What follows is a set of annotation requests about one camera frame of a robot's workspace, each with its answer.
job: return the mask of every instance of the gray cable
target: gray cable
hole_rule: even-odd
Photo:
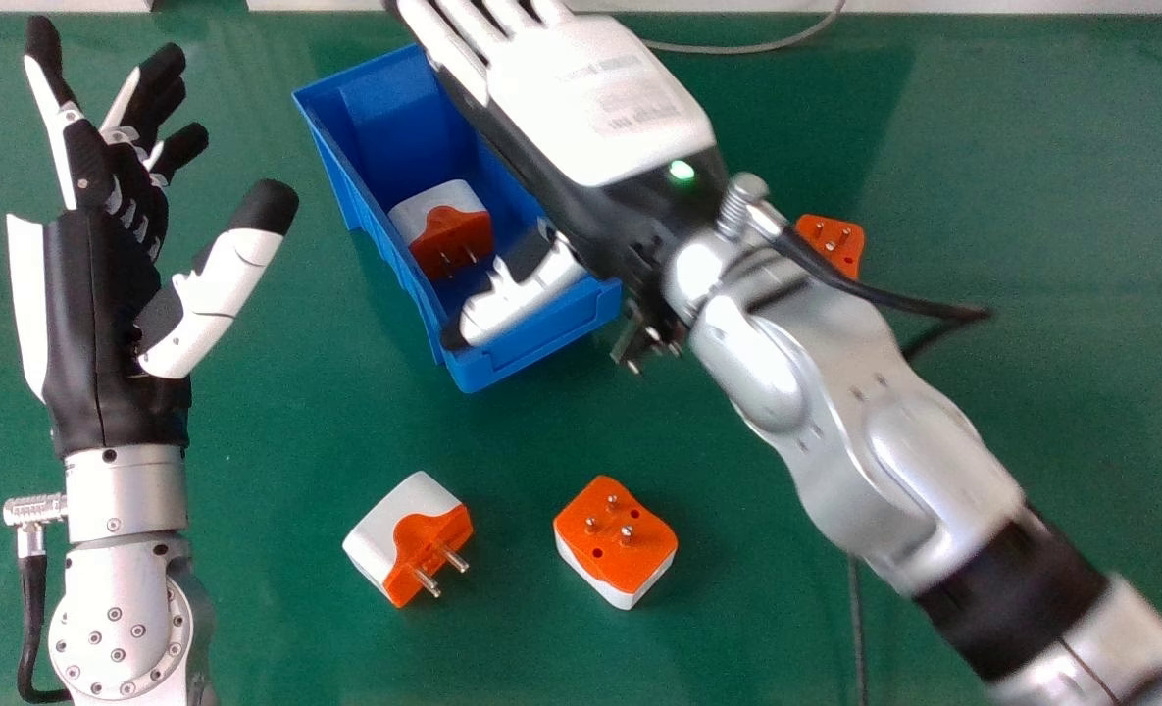
[[[841,14],[841,9],[846,6],[846,0],[838,0],[838,3],[829,9],[829,14],[815,23],[812,27],[805,28],[805,30],[797,33],[797,35],[786,36],[781,39],[765,41],[761,44],[745,44],[743,46],[708,46],[708,45],[694,45],[694,44],[672,44],[668,41],[646,41],[643,39],[643,44],[646,44],[651,49],[660,50],[660,52],[672,52],[672,53],[705,53],[710,57],[737,57],[741,53],[765,53],[765,52],[776,52],[777,49],[788,49],[790,46],[796,46],[803,44],[804,41],[812,39],[813,36],[819,35],[819,33],[826,30],[829,26],[832,26],[838,15]]]
[[[863,596],[859,591],[859,560],[846,555],[846,585],[851,590],[851,640],[855,644],[855,703],[868,706],[868,657],[863,649]]]

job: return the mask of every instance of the blue plastic bin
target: blue plastic bin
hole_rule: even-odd
[[[559,300],[481,347],[442,348],[442,326],[481,287],[490,260],[452,281],[428,281],[387,212],[415,193],[461,179],[489,210],[496,253],[536,229],[541,207],[459,115],[418,46],[407,46],[293,93],[311,127],[350,230],[375,242],[380,258],[415,300],[432,359],[464,392],[476,392],[540,361],[615,318],[619,282],[586,276]]]

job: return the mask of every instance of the plug pin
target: plug pin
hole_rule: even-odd
[[[411,567],[411,572],[415,574],[415,581],[418,581],[419,585],[423,585],[424,590],[432,595],[432,598],[442,598],[442,585],[433,577],[428,576],[424,569]]]
[[[450,565],[458,569],[460,574],[468,572],[468,569],[472,568],[472,564],[469,564],[466,559],[459,557],[459,554],[456,553],[454,549],[450,549],[449,546],[442,545],[438,546],[437,549],[442,552],[446,562],[450,562]]]

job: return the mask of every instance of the orange and white plug adapter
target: orange and white plug adapter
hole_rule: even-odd
[[[494,221],[465,180],[416,193],[388,211],[429,281],[454,278],[494,254]]]
[[[421,589],[440,598],[433,576],[446,563],[460,572],[468,570],[458,550],[472,532],[467,505],[418,470],[371,509],[342,548],[361,575],[401,608]]]
[[[616,608],[629,611],[675,559],[667,523],[609,476],[595,477],[554,518],[559,555]]]

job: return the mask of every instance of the adapter inside blue bin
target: adapter inside blue bin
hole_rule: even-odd
[[[432,359],[464,392],[476,392],[597,330],[619,312],[617,281],[586,276],[489,344],[442,348],[442,326],[481,289],[492,259],[429,281],[387,212],[399,202],[466,180],[489,210],[495,253],[536,231],[541,207],[512,178],[437,84],[418,46],[385,53],[293,93],[350,230],[375,242],[424,319]]]

